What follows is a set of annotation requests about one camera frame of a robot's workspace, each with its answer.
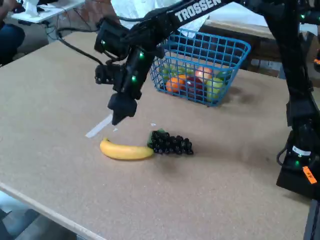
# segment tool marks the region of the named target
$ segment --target yellow banana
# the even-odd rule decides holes
[[[104,138],[100,143],[101,152],[112,159],[138,160],[152,156],[154,150],[147,146],[128,146],[110,142]]]

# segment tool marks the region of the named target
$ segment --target table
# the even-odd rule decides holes
[[[247,34],[264,39],[275,39],[269,28],[266,26],[245,24],[241,22],[217,21],[212,19],[207,19],[204,24],[213,28]]]
[[[95,37],[66,40],[106,60]],[[310,201],[276,186],[290,131],[285,81],[239,70],[224,104],[208,108],[148,78],[134,118],[87,138],[111,113],[96,65],[56,41],[0,69],[1,191],[88,240],[303,238]],[[194,157],[100,152],[103,137],[145,145],[159,128],[189,137]]]
[[[48,3],[47,5],[40,5],[44,11],[39,12],[38,16],[31,16],[26,12],[13,13],[9,16],[13,19],[25,21],[33,24],[41,24],[43,21],[47,21],[51,26],[46,28],[46,35],[49,43],[54,42],[56,39],[56,25],[58,21],[58,15],[67,13],[67,11],[77,8],[85,4],[85,0],[58,0],[57,2]]]
[[[45,20],[51,19],[59,14],[65,13],[70,9],[77,8],[85,3],[85,0],[58,0],[57,2],[40,5],[44,11],[39,13],[39,16],[32,17],[25,12],[11,14],[13,19],[26,21],[29,23],[40,24]]]

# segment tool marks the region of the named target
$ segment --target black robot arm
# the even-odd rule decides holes
[[[113,84],[116,91],[108,104],[113,110],[112,124],[135,115],[136,100],[141,97],[141,87],[154,58],[164,57],[164,51],[157,47],[159,43],[179,27],[230,2],[264,16],[279,47],[289,91],[287,123],[292,131],[277,158],[282,166],[277,184],[320,199],[318,184],[311,184],[303,172],[303,167],[308,167],[320,179],[320,114],[312,96],[313,86],[299,33],[300,22],[318,24],[320,13],[301,0],[182,0],[149,12],[143,19],[137,19],[139,23],[131,29],[104,18],[94,48],[111,60],[97,67],[95,79],[98,84]],[[125,58],[124,64],[114,63]],[[284,152],[281,162],[279,157]]]

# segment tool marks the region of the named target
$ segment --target green apple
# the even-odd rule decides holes
[[[206,101],[211,103],[219,97],[219,92],[223,90],[224,81],[214,77],[213,80],[206,81]]]

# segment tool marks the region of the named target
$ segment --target wire basket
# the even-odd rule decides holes
[[[186,29],[161,47],[165,57],[150,68],[155,88],[207,106],[221,103],[251,49],[242,40]]]

